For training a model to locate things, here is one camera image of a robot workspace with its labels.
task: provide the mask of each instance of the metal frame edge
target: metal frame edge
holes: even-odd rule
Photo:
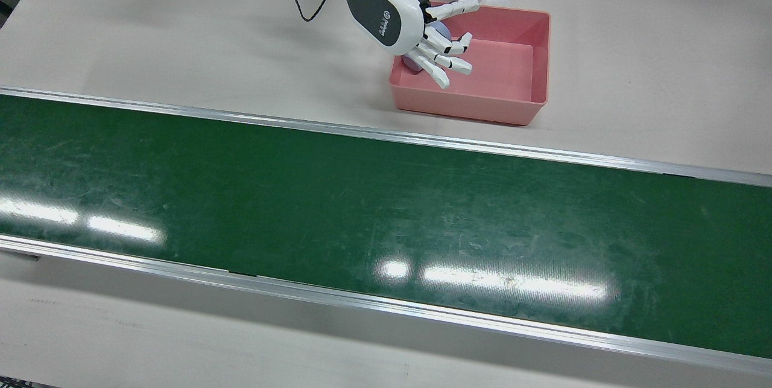
[[[400,301],[388,297],[370,296],[350,291],[300,284],[265,277],[237,275],[218,270],[176,262],[158,261],[138,256],[127,256],[60,243],[49,243],[23,237],[0,234],[0,249],[11,253],[32,256],[54,256],[71,261],[91,262],[135,272],[148,273],[163,278],[224,287],[232,290],[288,298],[318,305],[331,305],[356,310],[381,311],[397,316],[417,317],[435,322],[446,322],[471,328],[497,331],[505,335],[557,342],[570,346],[620,352],[659,360],[678,361],[697,366],[707,366],[727,371],[744,372],[772,377],[772,360],[731,352],[701,349],[667,342],[617,336],[585,329],[568,328],[542,322],[532,322],[510,317],[444,308]]]
[[[191,118],[215,119],[240,124],[281,127],[282,129],[306,130],[328,135],[344,135],[354,138],[367,138],[377,141],[393,141],[404,144],[417,144],[439,148],[450,148],[463,151],[475,151],[490,154],[524,157],[525,159],[540,159],[551,162],[572,163],[576,165],[592,165],[602,168],[615,168],[643,173],[672,174],[673,176],[693,177],[697,179],[731,182],[746,185],[772,187],[772,176],[769,174],[744,173],[725,169],[704,168],[693,165],[678,165],[673,163],[655,162],[626,157],[614,157],[603,154],[590,154],[576,151],[563,151],[551,148],[529,147],[516,144],[504,144],[488,141],[473,141],[469,139],[450,138],[437,135],[421,135],[417,133],[395,132],[395,130],[368,129],[340,124],[331,124],[301,119],[275,118],[275,116],[260,116],[249,113],[210,110],[199,107],[184,107],[170,104],[154,104],[142,101],[110,99],[80,94],[64,94],[50,91],[37,91],[0,85],[0,94],[16,95],[18,97],[38,98],[43,100],[61,101],[74,104],[89,104],[100,107],[112,107],[125,110],[140,110],[151,113],[163,113]]]

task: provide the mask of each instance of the logo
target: logo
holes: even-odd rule
[[[384,17],[383,20],[381,20],[381,28],[379,28],[378,33],[381,34],[381,36],[386,36],[386,30],[388,29],[388,21],[391,20],[391,12],[384,11]]]

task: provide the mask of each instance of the pink plastic tray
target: pink plastic tray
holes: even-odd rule
[[[394,58],[391,93],[402,110],[527,125],[546,104],[549,77],[549,14],[483,6],[443,21],[457,38],[474,35],[462,58],[471,75],[448,70],[440,89],[427,72],[416,74]]]

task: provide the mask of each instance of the robotic hand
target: robotic hand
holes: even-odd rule
[[[477,11],[479,1],[460,0],[433,7],[429,0],[346,0],[359,28],[395,56],[407,56],[425,69],[442,89],[450,86],[445,70],[471,74],[472,65],[454,55],[466,52],[472,34],[452,41],[431,23]]]

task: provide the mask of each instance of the green conveyor belt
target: green conveyor belt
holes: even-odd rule
[[[772,188],[0,96],[0,232],[772,358]]]

